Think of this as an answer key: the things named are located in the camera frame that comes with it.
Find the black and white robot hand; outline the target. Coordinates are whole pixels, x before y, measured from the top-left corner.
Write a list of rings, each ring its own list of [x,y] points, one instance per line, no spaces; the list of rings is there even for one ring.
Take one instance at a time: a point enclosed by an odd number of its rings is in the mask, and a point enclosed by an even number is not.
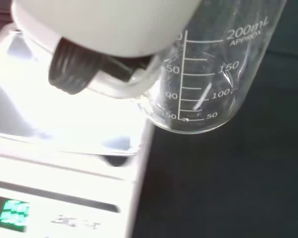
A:
[[[51,55],[49,83],[71,95],[86,88],[133,98],[162,77],[198,0],[14,0],[25,36]]]

